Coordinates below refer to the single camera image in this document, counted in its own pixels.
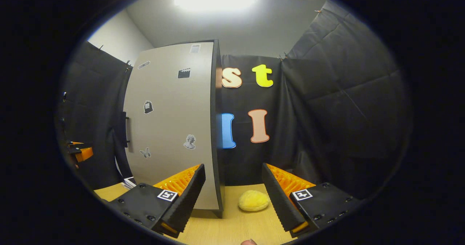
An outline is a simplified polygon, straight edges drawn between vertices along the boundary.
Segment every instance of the yellow sponge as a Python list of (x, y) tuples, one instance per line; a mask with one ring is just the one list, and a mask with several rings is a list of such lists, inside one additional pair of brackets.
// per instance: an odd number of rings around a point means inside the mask
[(256, 190), (248, 190), (239, 198), (239, 208), (248, 212), (256, 212), (262, 210), (270, 203), (269, 197)]

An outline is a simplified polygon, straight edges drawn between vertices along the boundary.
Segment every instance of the black curtain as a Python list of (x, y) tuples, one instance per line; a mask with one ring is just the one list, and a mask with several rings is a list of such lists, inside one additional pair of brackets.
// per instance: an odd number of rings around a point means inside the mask
[(125, 84), (131, 69), (86, 42), (76, 50), (63, 77), (66, 101), (60, 103), (59, 116), (65, 119), (66, 140), (93, 146), (93, 156), (80, 162), (77, 172), (94, 190), (132, 175), (121, 130), (125, 119), (122, 112)]
[[(283, 169), (291, 169), (296, 149), (296, 119), (292, 111), (286, 82), (279, 58), (260, 56), (221, 56), (225, 68), (241, 71), (242, 85), (239, 88), (222, 88), (223, 113), (234, 115), (232, 138), (233, 149), (225, 149), (226, 185), (260, 184), (263, 162)], [(257, 84), (256, 74), (251, 69), (261, 64), (272, 70), (268, 79), (271, 87)], [(248, 115), (254, 109), (265, 109), (267, 142), (252, 143), (252, 119)]]
[(412, 129), (400, 67), (364, 23), (326, 2), (283, 61), (299, 139), (322, 179), (364, 198), (400, 159)]

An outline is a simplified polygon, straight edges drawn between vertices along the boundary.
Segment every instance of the blue letter i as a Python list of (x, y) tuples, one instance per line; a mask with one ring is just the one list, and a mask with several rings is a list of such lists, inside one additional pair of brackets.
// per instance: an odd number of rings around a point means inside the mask
[(231, 113), (223, 113), (221, 115), (223, 126), (223, 149), (232, 149), (236, 147), (236, 143), (233, 141), (233, 130), (231, 127), (233, 119), (234, 115)]

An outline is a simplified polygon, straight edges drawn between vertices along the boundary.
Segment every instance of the cabinet door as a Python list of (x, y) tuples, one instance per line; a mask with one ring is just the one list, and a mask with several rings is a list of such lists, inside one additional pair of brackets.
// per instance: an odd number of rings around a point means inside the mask
[[(208, 210), (219, 208), (211, 154), (213, 44), (186, 43), (141, 52), (124, 101), (130, 140), (126, 155), (135, 180), (152, 185), (203, 163), (206, 181), (194, 208)], [(186, 142), (190, 134), (193, 144)], [(147, 148), (149, 157), (141, 152)]]

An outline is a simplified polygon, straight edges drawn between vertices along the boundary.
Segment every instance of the foam letter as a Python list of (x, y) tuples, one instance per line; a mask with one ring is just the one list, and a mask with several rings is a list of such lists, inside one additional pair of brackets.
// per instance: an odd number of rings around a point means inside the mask
[(242, 79), (239, 75), (240, 71), (238, 68), (225, 68), (223, 69), (221, 83), (226, 88), (239, 88), (242, 85)]
[(266, 128), (264, 124), (264, 116), (268, 112), (264, 109), (254, 109), (249, 111), (249, 116), (252, 118), (252, 125), (254, 127), (254, 136), (250, 139), (253, 143), (266, 142), (270, 139), (270, 136), (266, 134)]
[(234, 115), (231, 113), (221, 114), (221, 122), (223, 126), (223, 149), (232, 149), (236, 147), (236, 143), (233, 141), (233, 130), (231, 127), (233, 119)]
[(267, 73), (272, 73), (270, 68), (266, 68), (266, 65), (262, 64), (259, 66), (256, 66), (252, 69), (253, 72), (255, 72), (255, 78), (257, 80), (257, 84), (262, 87), (271, 87), (273, 85), (272, 80), (268, 80), (266, 77)]

